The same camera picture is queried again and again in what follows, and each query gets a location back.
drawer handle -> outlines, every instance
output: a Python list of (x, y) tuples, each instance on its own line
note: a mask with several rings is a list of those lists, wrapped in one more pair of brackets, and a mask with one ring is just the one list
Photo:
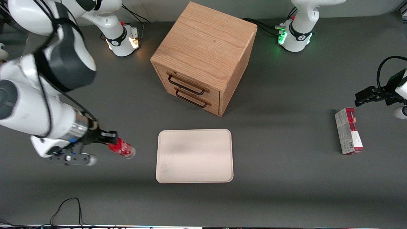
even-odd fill
[(205, 89), (202, 89), (201, 92), (196, 92), (196, 91), (194, 91), (194, 90), (191, 90), (191, 89), (189, 89), (189, 88), (187, 88), (187, 87), (185, 87), (185, 86), (182, 86), (182, 85), (179, 84), (179, 83), (176, 83), (176, 82), (172, 81), (172, 80), (171, 80), (172, 78), (173, 78), (173, 75), (170, 75), (170, 76), (168, 77), (168, 81), (169, 81), (170, 83), (172, 83), (172, 84), (174, 84), (174, 85), (176, 85), (176, 86), (178, 86), (178, 87), (180, 87), (180, 88), (182, 88), (182, 89), (185, 89), (185, 90), (187, 90), (187, 91), (189, 91), (189, 92), (191, 92), (191, 93), (194, 93), (195, 95), (203, 95), (204, 92), (205, 92)]
[(195, 103), (195, 102), (193, 102), (193, 101), (191, 101), (191, 100), (189, 100), (189, 99), (187, 99), (187, 98), (185, 98), (185, 97), (182, 97), (181, 95), (178, 94), (178, 92), (179, 92), (179, 90), (177, 90), (177, 92), (175, 93), (175, 95), (176, 95), (178, 98), (180, 98), (180, 99), (182, 99), (182, 100), (184, 100), (184, 101), (187, 101), (187, 102), (189, 102), (189, 103), (192, 103), (192, 104), (194, 104), (194, 105), (197, 106), (197, 107), (205, 108), (205, 107), (208, 105), (208, 103), (205, 103), (205, 105), (199, 105), (199, 104), (197, 104), (197, 103)]

red and white box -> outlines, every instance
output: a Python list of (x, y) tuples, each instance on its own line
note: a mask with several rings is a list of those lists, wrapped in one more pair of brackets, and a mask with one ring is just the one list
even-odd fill
[(341, 141), (342, 154), (351, 155), (364, 151), (356, 129), (355, 109), (345, 108), (339, 111), (335, 114), (335, 120)]

drawer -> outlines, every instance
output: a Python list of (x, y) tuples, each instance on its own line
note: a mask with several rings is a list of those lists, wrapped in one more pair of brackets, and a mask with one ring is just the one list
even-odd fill
[(197, 107), (202, 108), (203, 110), (209, 111), (212, 114), (219, 115), (219, 105), (212, 103), (203, 98), (197, 97), (188, 91), (179, 89), (178, 87), (169, 87), (167, 86), (167, 92), (173, 96), (176, 96), (188, 103), (191, 103)]
[(205, 101), (219, 104), (219, 91), (208, 86), (201, 86), (199, 82), (192, 82), (182, 74), (177, 73), (163, 65), (155, 64), (161, 80), (165, 87), (176, 87), (182, 91), (189, 92), (198, 98), (203, 98)]

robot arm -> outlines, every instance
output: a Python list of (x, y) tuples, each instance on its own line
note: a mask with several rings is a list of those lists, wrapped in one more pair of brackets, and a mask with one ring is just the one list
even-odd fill
[(384, 63), (390, 59), (402, 59), (405, 57), (391, 56), (382, 61), (377, 73), (377, 87), (369, 86), (364, 90), (355, 94), (355, 105), (357, 107), (370, 102), (378, 102), (385, 100), (386, 105), (392, 105), (395, 103), (404, 103), (404, 106), (400, 106), (394, 109), (393, 115), (399, 119), (407, 119), (407, 68), (399, 71), (392, 77), (385, 86), (380, 85), (380, 71)]
[[(138, 29), (122, 25), (113, 14), (122, 6), (122, 0), (64, 0), (63, 5), (69, 10), (73, 21), (82, 17), (95, 24), (105, 35), (108, 47), (115, 55), (127, 56), (139, 48)], [(40, 35), (52, 33), (49, 18), (39, 9), (33, 11), (37, 8), (33, 0), (9, 0), (8, 6), (13, 19), (23, 28)]]
[[(41, 157), (68, 165), (92, 165), (94, 156), (81, 150), (75, 154), (72, 148), (93, 142), (115, 145), (121, 139), (117, 132), (101, 130), (94, 118), (59, 100), (60, 94), (89, 85), (96, 65), (69, 10), (58, 2), (48, 4), (58, 41), (2, 65), (0, 124), (32, 134), (31, 141)], [(30, 7), (40, 10), (37, 5)], [(118, 153), (130, 158), (135, 150)]]
[(302, 51), (309, 44), (312, 29), (319, 19), (317, 7), (333, 6), (344, 3), (346, 0), (291, 0), (297, 8), (295, 19), (288, 19), (280, 23), (283, 29), (280, 32), (278, 44), (290, 52)]

beige tray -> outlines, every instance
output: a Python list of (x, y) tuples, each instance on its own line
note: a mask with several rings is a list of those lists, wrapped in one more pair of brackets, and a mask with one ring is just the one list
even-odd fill
[(155, 178), (160, 183), (230, 182), (233, 179), (230, 131), (162, 131), (158, 136)]

